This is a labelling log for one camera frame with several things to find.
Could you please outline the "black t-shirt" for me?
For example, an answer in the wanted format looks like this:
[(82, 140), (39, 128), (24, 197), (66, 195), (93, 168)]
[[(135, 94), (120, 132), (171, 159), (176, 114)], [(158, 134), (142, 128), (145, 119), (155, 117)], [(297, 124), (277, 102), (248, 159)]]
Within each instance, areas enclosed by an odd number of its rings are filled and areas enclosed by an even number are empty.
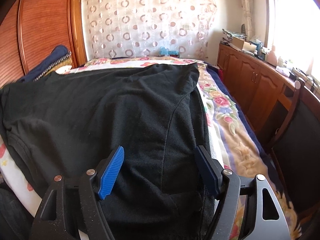
[(197, 64), (50, 74), (1, 89), (1, 137), (33, 189), (76, 177), (122, 146), (102, 202), (116, 239), (202, 239), (213, 217), (195, 163), (209, 147)]

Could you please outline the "floral bed blanket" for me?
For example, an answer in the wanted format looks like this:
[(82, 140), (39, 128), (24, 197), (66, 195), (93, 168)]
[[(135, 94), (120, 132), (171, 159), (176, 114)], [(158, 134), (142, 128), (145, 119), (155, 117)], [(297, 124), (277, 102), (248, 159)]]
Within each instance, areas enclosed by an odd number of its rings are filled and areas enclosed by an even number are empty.
[(209, 73), (209, 65), (193, 59), (174, 57), (138, 57), (132, 59), (94, 59), (85, 64), (86, 70), (106, 68), (147, 67), (154, 63), (191, 64), (200, 72), (197, 84), (206, 113), (210, 151), (213, 158), (238, 175), (253, 178), (263, 174), (270, 183), (285, 215), (291, 239), (301, 236), (301, 227), (292, 202), (285, 196), (276, 169), (266, 156), (251, 130), (240, 107), (232, 99), (216, 73)]

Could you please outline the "dark wooden chair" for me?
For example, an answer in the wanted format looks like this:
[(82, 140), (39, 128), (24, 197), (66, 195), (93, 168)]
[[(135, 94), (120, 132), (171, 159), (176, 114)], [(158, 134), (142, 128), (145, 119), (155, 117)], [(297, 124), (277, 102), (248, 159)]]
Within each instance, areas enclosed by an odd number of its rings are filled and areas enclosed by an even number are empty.
[(319, 98), (302, 78), (271, 141), (271, 156), (300, 219), (319, 210)]

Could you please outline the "wooden sideboard cabinet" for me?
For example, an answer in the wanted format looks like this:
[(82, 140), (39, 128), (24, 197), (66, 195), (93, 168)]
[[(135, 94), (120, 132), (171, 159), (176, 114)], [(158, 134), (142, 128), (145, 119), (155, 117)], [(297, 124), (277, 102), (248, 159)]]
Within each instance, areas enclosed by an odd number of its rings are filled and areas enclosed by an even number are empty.
[(292, 80), (270, 64), (225, 44), (219, 44), (217, 66), (256, 135), (272, 134), (281, 126), (292, 105)]

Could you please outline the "white strawberry print sheet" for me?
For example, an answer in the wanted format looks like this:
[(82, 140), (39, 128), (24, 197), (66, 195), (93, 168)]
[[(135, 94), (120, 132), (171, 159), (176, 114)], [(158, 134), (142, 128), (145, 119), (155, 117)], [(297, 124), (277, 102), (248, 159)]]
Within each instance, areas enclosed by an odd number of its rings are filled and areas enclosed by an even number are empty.
[[(105, 64), (90, 65), (87, 67), (80, 67), (71, 70), (67, 70), (66, 67), (61, 67), (55, 72), (59, 75), (67, 75), (94, 70), (114, 70), (116, 68), (144, 68), (156, 63), (178, 64), (182, 66), (191, 63), (197, 63), (200, 70), (200, 75), (205, 75), (203, 79), (206, 83), (211, 82), (213, 84), (216, 84), (213, 79), (214, 75), (212, 74), (212, 72), (219, 72), (219, 68), (217, 66), (211, 66), (210, 64), (204, 63), (203, 61), (164, 60), (160, 57), (155, 57), (154, 59), (146, 61), (142, 61), (140, 59), (131, 59), (126, 62), (124, 62), (123, 60), (118, 60), (115, 62), (115, 64), (111, 64), (110, 62), (108, 62)], [(217, 159), (219, 163), (224, 166), (223, 154), (225, 150), (222, 148), (222, 142), (218, 142), (219, 135), (217, 131), (217, 125), (213, 124), (214, 111), (209, 109), (209, 100), (204, 98), (204, 89), (206, 88), (206, 86), (199, 81), (197, 84), (197, 88), (200, 92), (200, 95), (202, 96), (202, 101), (204, 102), (204, 108), (206, 110), (206, 115), (208, 118), (211, 156), (213, 159)], [(36, 193), (31, 184), (29, 184), (24, 174), (17, 166), (16, 162), (13, 160), (11, 150), (9, 150), (7, 146), (5, 146), (3, 139), (1, 139), (1, 173), (4, 181), (12, 189), (18, 200), (32, 216), (35, 216), (42, 198)]]

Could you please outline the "navy folded blanket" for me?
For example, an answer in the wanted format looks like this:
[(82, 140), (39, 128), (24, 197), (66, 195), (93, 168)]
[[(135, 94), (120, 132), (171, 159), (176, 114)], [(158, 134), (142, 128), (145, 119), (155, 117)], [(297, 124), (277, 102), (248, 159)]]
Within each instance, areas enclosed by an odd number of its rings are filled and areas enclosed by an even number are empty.
[(64, 45), (56, 46), (53, 51), (35, 68), (27, 73), (27, 75), (21, 77), (17, 80), (17, 82), (30, 82), (34, 81), (37, 77), (39, 77), (42, 73), (49, 70), (49, 67), (66, 56), (69, 53), (68, 49)]

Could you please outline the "blue toy on bed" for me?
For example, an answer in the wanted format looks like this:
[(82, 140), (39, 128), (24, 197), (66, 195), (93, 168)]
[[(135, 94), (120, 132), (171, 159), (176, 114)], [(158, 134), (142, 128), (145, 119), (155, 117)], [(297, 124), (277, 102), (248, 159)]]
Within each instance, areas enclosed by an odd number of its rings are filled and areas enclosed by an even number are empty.
[(180, 57), (180, 52), (178, 50), (170, 50), (165, 47), (161, 47), (159, 49), (159, 56), (164, 57), (164, 56), (170, 56), (170, 57)]

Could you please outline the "cardboard box on cabinet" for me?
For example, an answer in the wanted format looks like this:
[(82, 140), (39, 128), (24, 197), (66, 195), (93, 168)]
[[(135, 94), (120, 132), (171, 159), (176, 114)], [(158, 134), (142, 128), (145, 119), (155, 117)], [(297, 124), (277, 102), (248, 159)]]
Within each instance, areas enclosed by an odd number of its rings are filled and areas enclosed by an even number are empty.
[(236, 48), (240, 49), (240, 50), (245, 50), (245, 51), (249, 51), (249, 52), (254, 52), (257, 48), (257, 46), (255, 44), (251, 44), (243, 39), (237, 38), (237, 37), (233, 37), (232, 38), (232, 45), (236, 46)]

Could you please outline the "circle pattern sheer curtain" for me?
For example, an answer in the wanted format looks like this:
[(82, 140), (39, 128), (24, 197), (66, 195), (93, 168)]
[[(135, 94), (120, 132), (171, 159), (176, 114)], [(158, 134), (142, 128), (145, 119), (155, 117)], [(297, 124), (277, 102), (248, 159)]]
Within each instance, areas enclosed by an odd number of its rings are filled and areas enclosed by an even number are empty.
[(214, 0), (81, 0), (88, 59), (158, 56), (206, 59)]

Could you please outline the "bright window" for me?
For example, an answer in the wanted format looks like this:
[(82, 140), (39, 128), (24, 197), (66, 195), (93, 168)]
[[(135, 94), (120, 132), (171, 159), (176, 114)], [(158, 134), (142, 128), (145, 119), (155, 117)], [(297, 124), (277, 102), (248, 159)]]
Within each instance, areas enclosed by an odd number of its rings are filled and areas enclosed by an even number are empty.
[(269, 41), (276, 54), (319, 80), (319, 7), (314, 0), (269, 0)]

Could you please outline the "wooden slatted wardrobe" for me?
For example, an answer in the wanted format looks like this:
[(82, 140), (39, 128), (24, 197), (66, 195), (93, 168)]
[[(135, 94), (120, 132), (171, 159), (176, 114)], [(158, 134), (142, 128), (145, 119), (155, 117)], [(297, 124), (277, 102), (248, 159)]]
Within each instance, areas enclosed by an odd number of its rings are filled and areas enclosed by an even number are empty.
[(1, 0), (1, 85), (28, 74), (58, 45), (74, 67), (87, 61), (81, 0)]

